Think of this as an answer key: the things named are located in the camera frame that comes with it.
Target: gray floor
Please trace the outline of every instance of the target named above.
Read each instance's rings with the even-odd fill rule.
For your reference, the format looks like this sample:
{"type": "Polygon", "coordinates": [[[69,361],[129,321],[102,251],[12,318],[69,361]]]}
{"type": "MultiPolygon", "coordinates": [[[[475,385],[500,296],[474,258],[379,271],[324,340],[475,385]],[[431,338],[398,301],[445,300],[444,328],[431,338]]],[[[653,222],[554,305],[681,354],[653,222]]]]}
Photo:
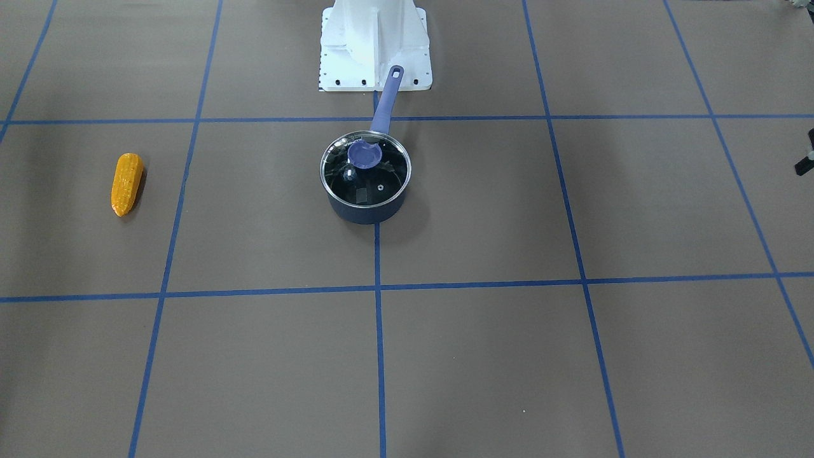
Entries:
{"type": "Polygon", "coordinates": [[[355,226],[330,0],[0,3],[0,456],[814,456],[806,11],[418,5],[414,180],[355,226]]]}

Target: purple handle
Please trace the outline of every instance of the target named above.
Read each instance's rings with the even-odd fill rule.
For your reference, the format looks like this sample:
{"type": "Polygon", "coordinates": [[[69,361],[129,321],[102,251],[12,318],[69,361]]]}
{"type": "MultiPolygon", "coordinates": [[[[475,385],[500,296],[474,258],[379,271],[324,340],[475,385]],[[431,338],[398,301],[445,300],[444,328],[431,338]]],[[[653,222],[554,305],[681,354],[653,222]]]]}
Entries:
{"type": "Polygon", "coordinates": [[[387,134],[390,132],[390,115],[393,113],[393,105],[396,104],[396,94],[401,86],[401,78],[404,77],[405,70],[400,65],[390,67],[387,74],[387,81],[384,82],[384,91],[376,113],[373,115],[373,122],[370,123],[370,130],[387,134]]]}

